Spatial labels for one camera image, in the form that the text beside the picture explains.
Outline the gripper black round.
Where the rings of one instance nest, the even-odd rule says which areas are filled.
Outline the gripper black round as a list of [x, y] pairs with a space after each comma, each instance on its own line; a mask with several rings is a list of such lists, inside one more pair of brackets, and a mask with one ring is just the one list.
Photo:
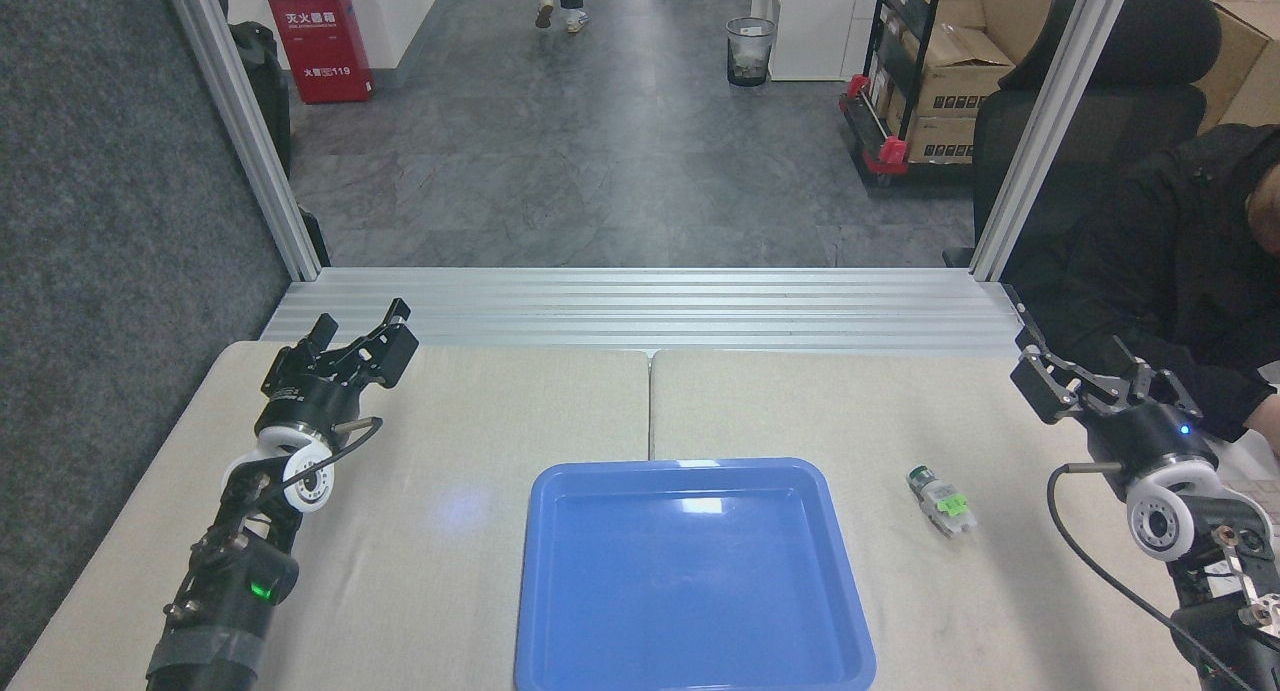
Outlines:
[[1143, 473], [1176, 459], [1206, 459], [1216, 470], [1217, 456], [1189, 421], [1204, 415], [1175, 372], [1139, 357], [1120, 337], [1110, 337], [1110, 352], [1128, 386], [1124, 398], [1148, 403], [1115, 412], [1123, 399], [1117, 377], [1094, 375], [1034, 344], [1024, 346], [1010, 377], [1043, 424], [1087, 416], [1091, 457], [1121, 466], [1103, 473], [1116, 498], [1125, 498]]
[[407, 325], [410, 316], [410, 305], [394, 298], [375, 330], [328, 352], [339, 325], [330, 314], [320, 314], [307, 335], [275, 354], [261, 386], [268, 404], [257, 431], [306, 427], [325, 441], [348, 441], [349, 433], [337, 426], [358, 417], [364, 386], [396, 386], [419, 349]]

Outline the person's hand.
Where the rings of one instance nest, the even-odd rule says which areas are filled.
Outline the person's hand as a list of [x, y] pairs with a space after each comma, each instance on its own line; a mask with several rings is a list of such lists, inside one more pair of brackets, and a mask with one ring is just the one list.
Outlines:
[[1279, 459], [1280, 453], [1280, 399], [1277, 392], [1265, 395], [1254, 409], [1242, 424], [1252, 433], [1267, 441], [1272, 456]]

